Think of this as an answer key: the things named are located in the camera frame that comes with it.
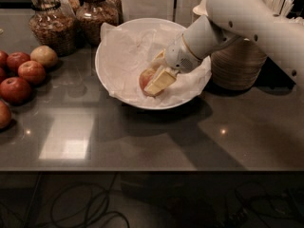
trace stainless steel table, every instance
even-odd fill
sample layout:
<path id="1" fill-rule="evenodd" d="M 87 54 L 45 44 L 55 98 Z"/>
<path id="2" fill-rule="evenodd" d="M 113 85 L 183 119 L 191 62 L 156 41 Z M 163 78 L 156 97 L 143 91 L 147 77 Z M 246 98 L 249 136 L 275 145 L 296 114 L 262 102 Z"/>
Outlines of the stainless steel table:
<path id="1" fill-rule="evenodd" d="M 30 9 L 0 9 L 0 49 L 30 53 Z M 32 101 L 11 106 L 0 170 L 299 170 L 304 104 L 296 87 L 210 90 L 148 111 L 109 97 L 88 45 L 62 57 Z"/>

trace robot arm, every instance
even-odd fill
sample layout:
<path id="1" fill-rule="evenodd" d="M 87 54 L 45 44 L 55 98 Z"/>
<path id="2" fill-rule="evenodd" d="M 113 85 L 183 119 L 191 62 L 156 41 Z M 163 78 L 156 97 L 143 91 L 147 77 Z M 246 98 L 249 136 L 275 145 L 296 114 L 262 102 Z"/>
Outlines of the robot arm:
<path id="1" fill-rule="evenodd" d="M 207 0 L 206 8 L 208 17 L 202 15 L 161 53 L 164 67 L 175 74 L 190 72 L 215 50 L 248 38 L 294 81 L 296 75 L 298 86 L 304 84 L 302 25 L 274 14 L 262 0 Z M 146 90 L 155 91 L 153 85 L 160 78 L 155 76 Z"/>

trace countertop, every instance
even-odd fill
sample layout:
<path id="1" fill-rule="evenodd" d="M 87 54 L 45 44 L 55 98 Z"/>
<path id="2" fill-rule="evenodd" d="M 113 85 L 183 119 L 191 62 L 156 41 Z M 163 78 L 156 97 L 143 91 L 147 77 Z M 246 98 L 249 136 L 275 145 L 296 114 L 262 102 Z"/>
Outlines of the countertop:
<path id="1" fill-rule="evenodd" d="M 0 9 L 0 49 L 38 46 L 30 9 Z M 304 103 L 296 86 L 204 91 L 151 111 L 109 96 L 84 45 L 47 74 L 33 99 L 10 106 L 0 131 L 0 170 L 228 171 L 304 168 Z"/>

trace red apple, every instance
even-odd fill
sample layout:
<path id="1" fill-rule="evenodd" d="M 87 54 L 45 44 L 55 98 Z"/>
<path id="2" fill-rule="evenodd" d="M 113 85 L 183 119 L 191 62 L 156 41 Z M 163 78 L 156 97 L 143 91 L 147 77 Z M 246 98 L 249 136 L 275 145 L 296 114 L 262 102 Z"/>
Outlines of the red apple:
<path id="1" fill-rule="evenodd" d="M 6 71 L 3 68 L 0 67 L 0 84 L 6 78 L 8 78 L 8 75 L 7 75 Z"/>
<path id="2" fill-rule="evenodd" d="M 1 83 L 0 95 L 7 103 L 20 105 L 29 100 L 31 86 L 25 79 L 10 77 Z"/>
<path id="3" fill-rule="evenodd" d="M 140 75 L 140 78 L 139 78 L 140 88 L 142 90 L 142 93 L 146 96 L 158 96 L 158 95 L 162 94 L 162 92 L 163 92 L 163 90 L 162 90 L 161 92 L 157 93 L 156 95 L 150 95 L 144 91 L 145 87 L 148 85 L 148 83 L 153 78 L 155 73 L 156 73 L 156 70 L 152 67 L 149 67 L 149 68 L 145 69 Z"/>
<path id="4" fill-rule="evenodd" d="M 13 52 L 8 56 L 7 65 L 10 71 L 17 73 L 18 67 L 29 60 L 30 56 L 28 54 L 26 54 L 25 52 L 17 51 Z"/>
<path id="5" fill-rule="evenodd" d="M 54 67 L 58 63 L 58 56 L 55 50 L 49 46 L 39 46 L 30 53 L 30 60 L 42 64 L 45 68 Z"/>
<path id="6" fill-rule="evenodd" d="M 41 84 L 47 76 L 42 64 L 31 60 L 19 66 L 18 75 L 34 86 Z"/>
<path id="7" fill-rule="evenodd" d="M 11 112 L 9 107 L 0 101 L 0 129 L 7 127 L 10 124 Z"/>
<path id="8" fill-rule="evenodd" d="M 5 68 L 7 66 L 7 58 L 8 58 L 8 54 L 5 51 L 0 50 L 0 67 L 1 68 Z"/>

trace woven basket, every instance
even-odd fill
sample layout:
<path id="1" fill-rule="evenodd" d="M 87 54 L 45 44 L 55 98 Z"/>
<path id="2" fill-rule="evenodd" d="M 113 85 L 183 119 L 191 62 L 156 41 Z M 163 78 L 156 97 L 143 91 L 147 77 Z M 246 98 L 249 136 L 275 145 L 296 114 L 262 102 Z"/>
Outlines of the woven basket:
<path id="1" fill-rule="evenodd" d="M 248 89 L 255 83 L 266 59 L 267 55 L 251 41 L 237 41 L 211 54 L 213 82 L 226 89 Z"/>

